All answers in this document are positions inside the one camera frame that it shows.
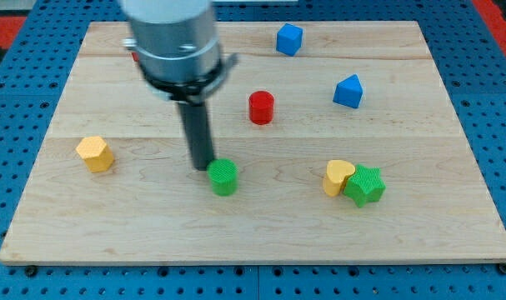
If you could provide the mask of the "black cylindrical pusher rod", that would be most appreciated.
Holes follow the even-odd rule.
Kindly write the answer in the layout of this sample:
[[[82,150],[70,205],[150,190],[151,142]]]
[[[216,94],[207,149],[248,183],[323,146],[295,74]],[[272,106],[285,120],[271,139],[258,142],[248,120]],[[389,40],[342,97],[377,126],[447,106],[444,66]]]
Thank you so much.
[[[207,107],[205,104],[191,105],[180,102],[178,111],[183,123],[192,165],[198,171],[206,171],[209,163],[214,160]]]

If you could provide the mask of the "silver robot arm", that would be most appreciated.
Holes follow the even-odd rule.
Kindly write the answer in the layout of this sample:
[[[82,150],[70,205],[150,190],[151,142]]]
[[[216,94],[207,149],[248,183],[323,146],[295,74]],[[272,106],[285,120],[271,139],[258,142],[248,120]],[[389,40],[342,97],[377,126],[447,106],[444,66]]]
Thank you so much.
[[[132,36],[123,41],[138,55],[148,85],[177,104],[192,165],[215,159],[206,101],[238,62],[224,57],[213,3],[209,0],[122,0]]]

